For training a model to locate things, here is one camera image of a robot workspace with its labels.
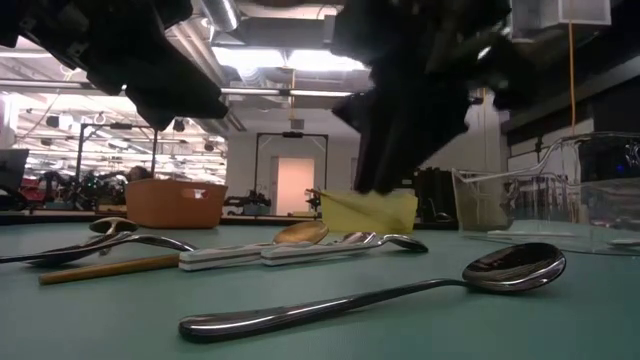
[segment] wooden chopstick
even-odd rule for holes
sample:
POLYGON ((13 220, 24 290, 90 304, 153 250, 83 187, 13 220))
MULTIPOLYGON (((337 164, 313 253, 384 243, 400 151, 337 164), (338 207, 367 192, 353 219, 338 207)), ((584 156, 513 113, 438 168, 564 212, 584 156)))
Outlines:
POLYGON ((40 285, 61 284, 71 281, 95 279, 107 276, 133 274, 142 271, 177 268, 180 254, 125 261, 108 265, 94 265, 79 269, 56 271, 40 275, 40 285))

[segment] doorway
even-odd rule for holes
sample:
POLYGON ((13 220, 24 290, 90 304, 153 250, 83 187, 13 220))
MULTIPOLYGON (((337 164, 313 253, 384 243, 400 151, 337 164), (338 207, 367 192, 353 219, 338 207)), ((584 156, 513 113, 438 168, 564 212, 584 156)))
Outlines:
POLYGON ((309 211, 305 190, 314 187, 315 161, 304 158, 277 158, 276 215, 309 211))

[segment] teal table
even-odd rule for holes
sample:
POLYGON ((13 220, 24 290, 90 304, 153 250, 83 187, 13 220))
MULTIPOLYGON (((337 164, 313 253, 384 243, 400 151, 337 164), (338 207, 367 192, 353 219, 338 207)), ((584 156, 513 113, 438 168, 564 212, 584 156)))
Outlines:
MULTIPOLYGON (((0 254, 84 241, 86 224, 0 227, 0 254)), ((264 242, 278 227, 151 231, 200 247, 264 242)), ((389 245, 351 260, 186 273, 167 269, 38 285, 44 270, 0 266, 0 359, 640 359, 640 259, 567 254, 564 275, 520 296, 440 288, 345 316, 226 343, 183 341, 186 315, 296 304, 414 281, 458 278, 504 245, 418 231, 427 255, 389 245)), ((166 254, 129 244, 92 265, 166 254)))

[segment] brown basket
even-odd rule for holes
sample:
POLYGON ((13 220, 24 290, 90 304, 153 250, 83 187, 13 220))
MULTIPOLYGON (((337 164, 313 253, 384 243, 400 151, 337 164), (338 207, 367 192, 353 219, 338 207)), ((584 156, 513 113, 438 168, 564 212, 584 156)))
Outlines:
POLYGON ((227 193, 224 185, 175 180, 140 180, 127 184, 127 218, 161 229, 208 229, 217 226, 227 193))

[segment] clear plastic container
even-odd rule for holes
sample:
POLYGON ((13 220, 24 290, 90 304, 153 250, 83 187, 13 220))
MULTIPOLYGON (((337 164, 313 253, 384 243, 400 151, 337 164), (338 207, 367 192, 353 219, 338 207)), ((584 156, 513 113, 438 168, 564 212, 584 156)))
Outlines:
POLYGON ((454 170, 452 176, 466 237, 640 255, 638 134, 567 137, 541 153, 534 167, 503 174, 454 170))

